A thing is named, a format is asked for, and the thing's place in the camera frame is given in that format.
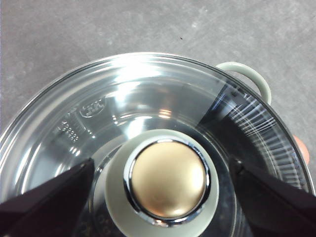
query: glass lid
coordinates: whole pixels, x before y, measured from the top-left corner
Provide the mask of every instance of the glass lid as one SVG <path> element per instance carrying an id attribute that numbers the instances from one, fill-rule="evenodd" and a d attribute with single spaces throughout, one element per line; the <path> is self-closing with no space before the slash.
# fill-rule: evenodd
<path id="1" fill-rule="evenodd" d="M 0 140 L 0 203 L 92 158 L 94 184 L 75 236 L 124 236 L 99 183 L 122 145 L 154 129 L 189 136 L 214 164 L 218 204 L 200 236 L 251 236 L 230 181 L 230 157 L 314 192 L 292 136 L 249 87 L 191 59 L 131 53 L 65 74 L 20 112 Z"/>

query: chrome ring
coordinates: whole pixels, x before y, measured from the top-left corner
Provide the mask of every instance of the chrome ring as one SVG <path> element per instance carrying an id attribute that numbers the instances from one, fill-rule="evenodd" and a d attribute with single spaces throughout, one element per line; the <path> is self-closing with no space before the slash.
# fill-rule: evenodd
<path id="1" fill-rule="evenodd" d="M 156 144 L 156 143 L 161 143 L 161 142 L 177 142 L 180 144 L 184 144 L 191 148 L 200 158 L 202 161 L 204 170 L 205 170 L 205 189 L 204 193 L 202 195 L 202 198 L 200 199 L 199 203 L 189 212 L 186 213 L 183 216 L 177 217 L 177 218 L 163 218 L 156 216 L 146 209 L 142 208 L 142 206 L 138 203 L 134 193 L 133 193 L 133 188 L 131 185 L 131 179 L 132 179 L 132 171 L 135 165 L 135 162 L 138 158 L 138 156 L 141 154 L 142 151 L 144 151 L 147 147 Z M 157 226 L 162 226 L 162 227 L 172 227 L 176 225 L 180 225 L 186 222 L 189 222 L 193 220 L 197 215 L 199 215 L 204 207 L 204 203 L 207 200 L 209 193 L 210 193 L 210 171 L 207 166 L 207 163 L 205 161 L 204 156 L 202 153 L 198 150 L 197 147 L 195 147 L 192 143 L 185 141 L 181 138 L 175 138 L 172 137 L 171 139 L 159 139 L 154 142 L 152 141 L 147 141 L 141 143 L 138 147 L 135 148 L 135 150 L 131 153 L 131 155 L 128 157 L 126 165 L 124 167 L 124 172 L 123 172 L 123 183 L 124 183 L 124 189 L 125 193 L 127 196 L 127 199 L 135 212 L 145 221 L 151 223 L 152 225 L 157 225 Z"/>

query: gray floor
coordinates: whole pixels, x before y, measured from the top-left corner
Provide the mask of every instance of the gray floor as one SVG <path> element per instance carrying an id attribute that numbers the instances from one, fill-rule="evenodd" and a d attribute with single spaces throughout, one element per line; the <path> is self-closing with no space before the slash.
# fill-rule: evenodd
<path id="1" fill-rule="evenodd" d="M 2 0 L 1 127 L 62 73 L 135 51 L 245 63 L 308 146 L 316 180 L 315 0 Z"/>

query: pot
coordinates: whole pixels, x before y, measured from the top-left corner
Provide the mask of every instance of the pot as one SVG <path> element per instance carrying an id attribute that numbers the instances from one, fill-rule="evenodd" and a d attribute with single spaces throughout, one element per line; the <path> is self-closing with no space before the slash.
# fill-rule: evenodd
<path id="1" fill-rule="evenodd" d="M 262 97 L 227 71 L 249 77 Z M 92 158 L 76 236 L 251 236 L 231 157 L 315 194 L 270 103 L 266 81 L 243 64 L 164 53 L 85 64 L 42 90 L 2 134 L 0 203 Z"/>

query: gold knob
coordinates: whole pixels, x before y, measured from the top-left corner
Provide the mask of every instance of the gold knob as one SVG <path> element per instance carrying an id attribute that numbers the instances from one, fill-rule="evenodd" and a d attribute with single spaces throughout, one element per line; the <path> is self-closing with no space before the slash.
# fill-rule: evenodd
<path id="1" fill-rule="evenodd" d="M 134 196 L 155 216 L 189 214 L 205 192 L 206 173 L 195 151 L 179 142 L 154 143 L 137 157 L 132 170 Z"/>

